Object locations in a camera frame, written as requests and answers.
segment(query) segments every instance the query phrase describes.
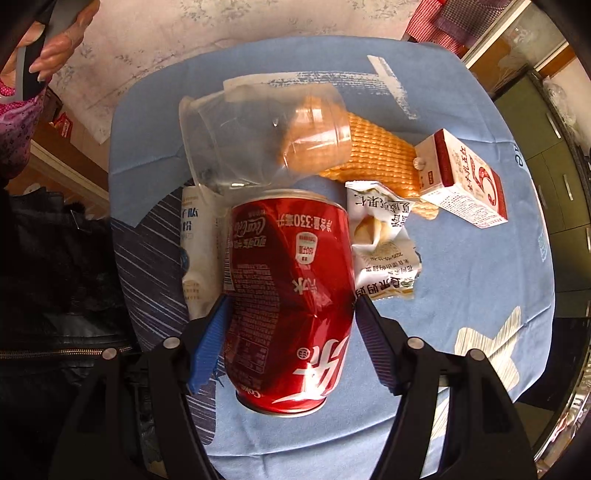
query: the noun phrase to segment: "blue tablecloth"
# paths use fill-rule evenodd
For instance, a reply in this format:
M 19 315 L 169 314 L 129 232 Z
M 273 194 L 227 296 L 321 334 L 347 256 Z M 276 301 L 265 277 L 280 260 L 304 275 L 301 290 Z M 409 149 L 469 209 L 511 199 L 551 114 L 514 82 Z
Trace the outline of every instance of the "blue tablecloth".
M 413 144 L 448 129 L 499 174 L 509 222 L 480 230 L 445 211 L 434 221 L 411 215 L 408 233 L 423 259 L 415 298 L 376 306 L 438 350 L 463 355 L 482 348 L 516 399 L 544 371 L 550 349 L 554 280 L 544 221 L 527 166 L 494 104 L 457 57 L 429 44 L 268 40 L 186 60 L 130 89 L 113 120 L 109 187 L 119 272 L 143 347 L 178 334 L 187 322 L 178 187 L 190 173 L 180 99 L 236 83 L 318 81 L 332 82 L 350 111 Z M 356 327 L 339 386 L 310 416 L 254 413 L 237 402 L 227 377 L 222 383 L 211 380 L 189 405 L 213 464 L 228 480 L 369 478 L 398 405 L 378 382 Z M 437 465 L 446 395 L 425 472 Z

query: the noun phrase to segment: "nutrition label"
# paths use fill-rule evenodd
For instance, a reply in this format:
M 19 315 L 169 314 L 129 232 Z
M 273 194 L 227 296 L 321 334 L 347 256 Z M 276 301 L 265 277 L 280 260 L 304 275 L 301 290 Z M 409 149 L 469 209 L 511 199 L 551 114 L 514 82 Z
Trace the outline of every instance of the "nutrition label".
M 232 270 L 234 315 L 230 333 L 240 337 L 235 362 L 263 373 L 277 319 L 279 295 L 265 264 L 239 264 Z

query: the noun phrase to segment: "crushed soda can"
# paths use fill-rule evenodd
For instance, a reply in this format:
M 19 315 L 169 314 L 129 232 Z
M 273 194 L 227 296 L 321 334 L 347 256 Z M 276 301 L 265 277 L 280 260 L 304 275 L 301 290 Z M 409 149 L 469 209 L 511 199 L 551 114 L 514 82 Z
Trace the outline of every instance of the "crushed soda can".
M 339 381 L 353 320 L 346 211 L 272 190 L 233 208 L 229 240 L 224 355 L 238 400 L 278 416 L 318 410 Z

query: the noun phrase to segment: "red package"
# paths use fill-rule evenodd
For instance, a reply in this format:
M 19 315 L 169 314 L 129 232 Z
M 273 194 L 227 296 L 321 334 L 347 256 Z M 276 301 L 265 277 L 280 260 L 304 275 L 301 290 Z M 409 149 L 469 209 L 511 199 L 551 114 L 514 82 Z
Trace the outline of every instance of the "red package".
M 68 140 L 72 136 L 72 127 L 73 127 L 72 120 L 66 115 L 66 113 L 62 113 L 57 120 L 53 123 L 53 126 L 57 128 L 60 135 Z

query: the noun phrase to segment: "clear plastic cup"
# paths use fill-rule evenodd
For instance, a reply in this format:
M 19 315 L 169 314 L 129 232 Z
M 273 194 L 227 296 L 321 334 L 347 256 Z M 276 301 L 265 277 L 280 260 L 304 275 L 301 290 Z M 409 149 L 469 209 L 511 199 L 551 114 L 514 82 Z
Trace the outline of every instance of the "clear plastic cup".
M 193 180 L 227 206 L 288 188 L 351 154 L 348 113 L 330 83 L 243 85 L 185 97 L 179 115 Z

